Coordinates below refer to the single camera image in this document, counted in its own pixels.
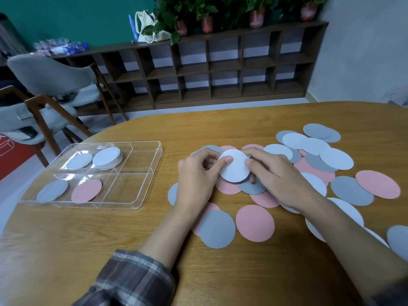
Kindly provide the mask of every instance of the pink paper circle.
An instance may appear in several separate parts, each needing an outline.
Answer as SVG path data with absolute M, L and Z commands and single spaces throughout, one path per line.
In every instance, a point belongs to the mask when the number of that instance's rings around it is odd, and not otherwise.
M 74 189 L 71 194 L 73 202 L 88 202 L 98 195 L 102 182 L 98 179 L 87 180 Z
M 201 219 L 204 217 L 205 214 L 209 213 L 210 211 L 220 211 L 221 209 L 215 205 L 214 203 L 208 203 L 207 207 L 201 212 L 200 216 L 198 219 L 195 221 L 195 224 L 193 225 L 193 228 L 191 231 L 193 231 L 194 234 L 197 236 L 200 236 L 198 233 L 198 227 L 200 225 Z
M 221 176 L 218 177 L 215 186 L 218 190 L 220 190 L 223 194 L 237 194 L 241 192 L 241 189 L 238 188 L 237 184 L 233 184 L 222 178 Z
M 329 184 L 329 182 L 332 181 L 336 177 L 336 174 L 334 174 L 334 172 L 329 173 L 329 172 L 323 172 L 321 170 L 315 169 L 313 166 L 311 166 L 309 163 L 306 162 L 306 158 L 300 159 L 299 162 L 296 162 L 293 165 L 295 168 L 299 170 L 299 172 L 310 173 L 316 177 L 319 177 L 321 180 L 323 180 L 326 187 Z
M 235 218 L 238 231 L 252 242 L 264 242 L 275 231 L 271 214 L 261 206 L 247 205 L 237 212 Z
M 227 150 L 230 150 L 230 149 L 237 149 L 234 146 L 229 146 L 229 145 L 221 146 L 220 148 L 222 149 L 222 151 L 227 151 Z
M 265 191 L 257 195 L 249 195 L 251 199 L 258 205 L 265 208 L 274 208 L 280 205 L 279 201 L 269 191 Z
M 255 148 L 258 148 L 260 150 L 263 150 L 265 148 L 265 147 L 262 147 L 261 145 L 258 145 L 258 144 L 249 144 L 249 145 L 246 145 L 246 146 L 242 147 L 242 149 L 247 149 L 247 148 L 251 148 L 251 147 L 255 147 Z
M 371 194 L 383 199 L 400 196 L 400 186 L 390 177 L 374 170 L 361 170 L 356 174 L 358 184 Z

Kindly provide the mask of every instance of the left hand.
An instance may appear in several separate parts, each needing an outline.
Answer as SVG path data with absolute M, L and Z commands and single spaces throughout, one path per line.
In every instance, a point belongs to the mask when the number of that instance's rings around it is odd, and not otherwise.
M 218 161 L 220 153 L 205 148 L 178 163 L 177 200 L 174 207 L 187 212 L 193 221 L 199 216 L 213 192 L 220 171 L 232 162 L 227 156 Z

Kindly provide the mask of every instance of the clear plastic tray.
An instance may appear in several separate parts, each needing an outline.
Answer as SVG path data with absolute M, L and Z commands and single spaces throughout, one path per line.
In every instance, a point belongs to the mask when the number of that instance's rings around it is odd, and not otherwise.
M 118 147 L 123 153 L 122 162 L 114 169 L 96 169 L 92 162 L 83 169 L 67 169 L 68 161 L 76 154 L 95 155 L 109 147 Z M 22 201 L 43 205 L 35 199 L 38 192 L 50 182 L 61 179 L 69 182 L 68 189 L 55 201 L 46 204 L 57 207 L 138 209 L 145 200 L 162 153 L 159 141 L 71 144 L 30 185 Z M 89 179 L 102 182 L 99 194 L 89 202 L 72 202 L 73 190 Z

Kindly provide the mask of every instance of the hand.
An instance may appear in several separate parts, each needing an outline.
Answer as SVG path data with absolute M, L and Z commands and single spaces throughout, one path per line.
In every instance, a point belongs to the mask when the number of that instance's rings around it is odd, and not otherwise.
M 282 204 L 303 213 L 322 198 L 285 155 L 257 148 L 242 152 L 254 158 L 245 160 L 245 165 Z
M 207 204 L 220 171 L 232 162 L 227 156 L 205 148 L 178 163 L 177 200 L 174 206 L 195 220 Z

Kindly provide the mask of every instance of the pink flower pot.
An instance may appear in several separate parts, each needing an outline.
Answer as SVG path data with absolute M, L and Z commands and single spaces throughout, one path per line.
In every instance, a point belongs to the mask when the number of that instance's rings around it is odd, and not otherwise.
M 249 15 L 249 26 L 252 29 L 258 29 L 263 26 L 265 9 L 252 10 Z
M 187 35 L 188 31 L 185 20 L 177 20 L 177 31 L 180 33 L 180 36 Z
M 208 19 L 202 17 L 201 27 L 203 28 L 204 33 L 212 33 L 214 30 L 213 17 L 210 16 Z
M 317 4 L 308 2 L 300 10 L 300 17 L 303 21 L 313 20 L 317 12 Z

